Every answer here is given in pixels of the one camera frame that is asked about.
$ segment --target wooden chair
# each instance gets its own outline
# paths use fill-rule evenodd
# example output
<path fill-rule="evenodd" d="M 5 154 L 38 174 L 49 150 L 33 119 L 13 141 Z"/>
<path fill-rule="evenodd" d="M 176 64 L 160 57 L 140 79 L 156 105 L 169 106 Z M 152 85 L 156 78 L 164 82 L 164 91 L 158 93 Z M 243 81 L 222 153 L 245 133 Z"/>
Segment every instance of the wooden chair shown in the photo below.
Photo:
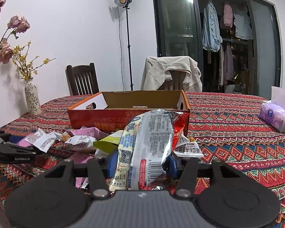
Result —
<path fill-rule="evenodd" d="M 67 78 L 73 95 L 95 94 L 99 92 L 94 63 L 72 67 L 67 66 Z"/>
<path fill-rule="evenodd" d="M 183 90 L 183 81 L 185 79 L 186 73 L 182 71 L 170 71 L 172 80 L 165 81 L 158 90 Z"/>

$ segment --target flower vase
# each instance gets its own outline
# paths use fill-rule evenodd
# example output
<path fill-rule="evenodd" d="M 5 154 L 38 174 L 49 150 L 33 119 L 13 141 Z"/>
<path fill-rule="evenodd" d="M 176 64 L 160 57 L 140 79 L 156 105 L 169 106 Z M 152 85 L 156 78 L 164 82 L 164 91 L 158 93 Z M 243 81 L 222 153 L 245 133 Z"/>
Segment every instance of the flower vase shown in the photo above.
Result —
<path fill-rule="evenodd" d="M 36 116 L 41 114 L 41 107 L 37 93 L 37 87 L 32 83 L 33 78 L 26 80 L 24 87 L 26 104 L 28 106 L 28 112 L 30 116 Z"/>

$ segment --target orange cardboard box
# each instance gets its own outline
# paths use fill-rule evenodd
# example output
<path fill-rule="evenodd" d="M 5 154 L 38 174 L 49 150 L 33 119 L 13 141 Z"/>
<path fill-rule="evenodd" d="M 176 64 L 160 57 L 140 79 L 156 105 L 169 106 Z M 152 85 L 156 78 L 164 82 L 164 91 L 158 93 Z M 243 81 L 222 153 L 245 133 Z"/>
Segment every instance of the orange cardboard box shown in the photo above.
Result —
<path fill-rule="evenodd" d="M 111 133 L 124 129 L 133 117 L 159 108 L 190 113 L 182 90 L 99 92 L 70 107 L 68 113 L 74 129 L 96 127 Z M 184 135 L 187 135 L 188 125 L 189 117 Z"/>

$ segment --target tissue pack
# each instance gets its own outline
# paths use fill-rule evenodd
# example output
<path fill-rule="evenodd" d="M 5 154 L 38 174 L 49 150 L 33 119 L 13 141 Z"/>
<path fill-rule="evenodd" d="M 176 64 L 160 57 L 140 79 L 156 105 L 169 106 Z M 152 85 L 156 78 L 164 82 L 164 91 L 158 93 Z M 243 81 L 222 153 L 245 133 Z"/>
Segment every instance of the tissue pack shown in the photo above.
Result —
<path fill-rule="evenodd" d="M 279 132 L 285 133 L 285 108 L 270 102 L 261 106 L 260 118 L 275 127 Z"/>

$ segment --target table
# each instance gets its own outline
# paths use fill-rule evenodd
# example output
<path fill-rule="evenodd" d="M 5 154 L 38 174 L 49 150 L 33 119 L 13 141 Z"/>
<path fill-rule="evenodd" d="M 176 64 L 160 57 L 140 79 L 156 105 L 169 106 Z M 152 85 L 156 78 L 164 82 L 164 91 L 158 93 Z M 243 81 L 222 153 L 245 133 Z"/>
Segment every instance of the table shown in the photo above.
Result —
<path fill-rule="evenodd" d="M 276 228 L 285 228 L 285 133 L 277 132 L 258 114 L 263 98 L 239 94 L 186 93 L 191 114 L 188 135 L 194 136 L 210 163 L 219 158 L 270 188 L 281 200 Z M 63 97 L 42 106 L 35 117 L 22 116 L 3 129 L 14 135 L 26 135 L 32 129 L 63 132 L 71 128 L 67 108 L 87 96 Z M 35 164 L 0 164 L 0 204 L 18 186 L 29 181 L 73 152 L 55 143 L 48 154 L 38 156 Z M 209 186 L 199 178 L 196 193 Z"/>

